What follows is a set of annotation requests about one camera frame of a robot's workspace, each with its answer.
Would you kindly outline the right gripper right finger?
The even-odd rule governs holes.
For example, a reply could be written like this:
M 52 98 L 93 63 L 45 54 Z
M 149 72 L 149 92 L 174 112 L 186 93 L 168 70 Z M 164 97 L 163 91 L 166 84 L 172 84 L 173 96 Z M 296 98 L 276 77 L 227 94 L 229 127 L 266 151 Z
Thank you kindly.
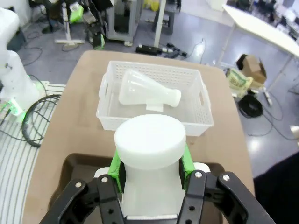
M 212 202 L 230 224 L 272 224 L 273 219 L 233 172 L 218 176 L 196 169 L 189 148 L 179 161 L 185 196 L 180 224 L 199 224 L 205 202 Z

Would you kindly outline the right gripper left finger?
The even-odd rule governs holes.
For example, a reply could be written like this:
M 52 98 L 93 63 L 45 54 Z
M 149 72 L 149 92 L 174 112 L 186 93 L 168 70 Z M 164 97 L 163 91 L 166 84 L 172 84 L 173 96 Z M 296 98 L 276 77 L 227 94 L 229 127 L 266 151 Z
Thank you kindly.
M 48 224 L 82 224 L 95 210 L 100 223 L 126 224 L 118 196 L 124 192 L 126 172 L 118 154 L 113 158 L 84 154 L 67 156 L 59 186 L 46 213 Z

